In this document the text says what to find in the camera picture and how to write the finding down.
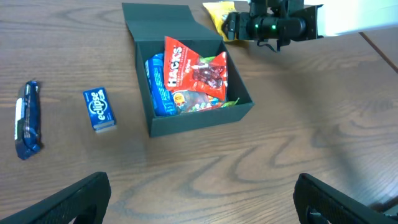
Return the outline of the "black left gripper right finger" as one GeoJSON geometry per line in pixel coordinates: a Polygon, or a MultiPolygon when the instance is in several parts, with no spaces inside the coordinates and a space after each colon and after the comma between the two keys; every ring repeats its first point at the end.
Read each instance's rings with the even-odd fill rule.
{"type": "Polygon", "coordinates": [[[397,224],[397,215],[372,210],[307,173],[299,175],[293,200],[304,224],[397,224]]]}

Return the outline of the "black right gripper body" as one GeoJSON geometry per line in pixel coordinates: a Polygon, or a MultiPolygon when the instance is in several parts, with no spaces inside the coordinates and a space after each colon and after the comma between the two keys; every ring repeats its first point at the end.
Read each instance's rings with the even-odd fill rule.
{"type": "Polygon", "coordinates": [[[222,25],[228,40],[260,40],[261,0],[249,1],[249,12],[230,12],[222,25]]]}

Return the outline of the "black open gift box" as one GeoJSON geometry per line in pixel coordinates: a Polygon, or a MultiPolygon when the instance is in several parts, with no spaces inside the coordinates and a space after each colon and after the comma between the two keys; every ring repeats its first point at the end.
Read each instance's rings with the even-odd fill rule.
{"type": "Polygon", "coordinates": [[[156,116],[144,64],[155,54],[164,51],[165,37],[181,41],[204,57],[215,56],[227,48],[220,35],[194,19],[187,5],[124,2],[122,9],[127,28],[134,39],[137,82],[151,137],[236,122],[254,106],[233,59],[227,56],[227,97],[236,100],[237,105],[175,116],[156,116]]]}

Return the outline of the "yellow sunflower seed bag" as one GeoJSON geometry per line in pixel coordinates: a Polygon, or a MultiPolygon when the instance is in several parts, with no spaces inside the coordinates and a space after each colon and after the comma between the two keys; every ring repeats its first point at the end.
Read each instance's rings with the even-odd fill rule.
{"type": "Polygon", "coordinates": [[[236,12],[233,1],[219,1],[219,2],[204,2],[203,7],[209,13],[211,20],[216,28],[217,33],[222,36],[224,42],[232,42],[233,40],[227,39],[226,34],[222,30],[222,25],[227,19],[228,14],[236,12]]]}

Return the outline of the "blue Eclipse mints box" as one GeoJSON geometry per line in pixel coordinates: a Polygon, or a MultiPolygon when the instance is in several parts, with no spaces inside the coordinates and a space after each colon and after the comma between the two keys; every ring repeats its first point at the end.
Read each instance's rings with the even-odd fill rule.
{"type": "Polygon", "coordinates": [[[116,119],[104,87],[98,87],[83,92],[91,126],[100,131],[116,125],[116,119]]]}

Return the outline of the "green Haribo worms bag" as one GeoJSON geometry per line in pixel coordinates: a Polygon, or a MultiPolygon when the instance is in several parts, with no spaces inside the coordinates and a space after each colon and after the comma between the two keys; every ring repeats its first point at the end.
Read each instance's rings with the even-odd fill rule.
{"type": "MultiPolygon", "coordinates": [[[[218,73],[223,71],[223,67],[212,67],[210,65],[215,58],[214,56],[199,59],[197,69],[193,70],[193,79],[195,81],[202,82],[212,88],[221,86],[222,78],[218,73]]],[[[220,100],[204,92],[191,90],[174,91],[172,97],[178,114],[227,108],[239,102],[239,98],[235,101],[228,101],[227,98],[220,100]]]]}

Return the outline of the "red Hacks candy bag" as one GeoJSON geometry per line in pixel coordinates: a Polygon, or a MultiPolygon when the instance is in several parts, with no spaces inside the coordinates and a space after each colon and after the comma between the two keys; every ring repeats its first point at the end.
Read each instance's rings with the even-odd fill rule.
{"type": "Polygon", "coordinates": [[[228,54],[223,51],[209,62],[182,42],[165,37],[164,85],[171,92],[179,90],[206,93],[226,99],[228,54]]]}

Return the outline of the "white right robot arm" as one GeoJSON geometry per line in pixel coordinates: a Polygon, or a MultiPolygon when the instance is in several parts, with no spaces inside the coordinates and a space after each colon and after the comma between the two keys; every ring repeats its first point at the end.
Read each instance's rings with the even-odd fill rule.
{"type": "Polygon", "coordinates": [[[222,25],[229,40],[276,47],[397,25],[397,1],[251,0],[249,12],[230,12],[222,25]]]}

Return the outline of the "dark blue chocolate bar wrapper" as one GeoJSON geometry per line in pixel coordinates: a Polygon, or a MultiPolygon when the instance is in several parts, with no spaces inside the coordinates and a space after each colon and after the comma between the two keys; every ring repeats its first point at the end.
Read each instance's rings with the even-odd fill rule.
{"type": "Polygon", "coordinates": [[[16,100],[14,143],[17,156],[26,160],[41,150],[39,83],[29,80],[16,100]]]}

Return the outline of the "blue Oreo cookie pack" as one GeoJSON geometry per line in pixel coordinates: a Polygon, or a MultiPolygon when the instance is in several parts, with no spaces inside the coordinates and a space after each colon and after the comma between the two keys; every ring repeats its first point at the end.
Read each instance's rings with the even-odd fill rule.
{"type": "Polygon", "coordinates": [[[145,62],[146,77],[156,116],[173,116],[177,109],[171,91],[164,85],[164,54],[155,54],[145,62]]]}

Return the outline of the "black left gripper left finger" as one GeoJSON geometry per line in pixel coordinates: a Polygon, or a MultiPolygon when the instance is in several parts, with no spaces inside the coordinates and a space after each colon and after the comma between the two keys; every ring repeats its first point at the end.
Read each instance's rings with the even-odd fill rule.
{"type": "Polygon", "coordinates": [[[107,173],[95,172],[44,200],[1,220],[1,223],[101,224],[111,197],[107,173]]]}

